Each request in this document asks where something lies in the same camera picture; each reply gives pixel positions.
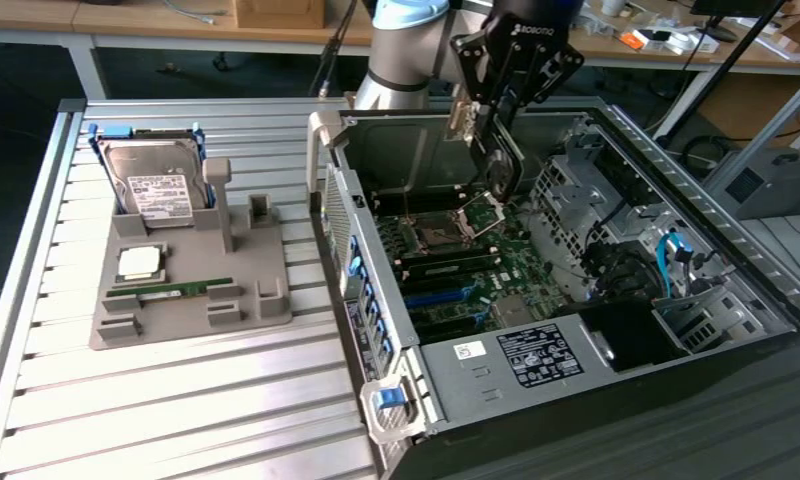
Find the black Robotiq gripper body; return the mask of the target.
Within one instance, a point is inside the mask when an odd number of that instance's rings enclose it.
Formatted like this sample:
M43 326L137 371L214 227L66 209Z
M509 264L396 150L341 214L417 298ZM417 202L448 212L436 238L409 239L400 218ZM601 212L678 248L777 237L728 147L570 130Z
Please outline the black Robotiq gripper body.
M530 75L532 85L538 80L541 68L554 59L565 70L565 77L582 65L584 57L569 45L569 29L582 2L573 0L501 0L492 8L481 24L488 54L486 79L509 80L524 72Z

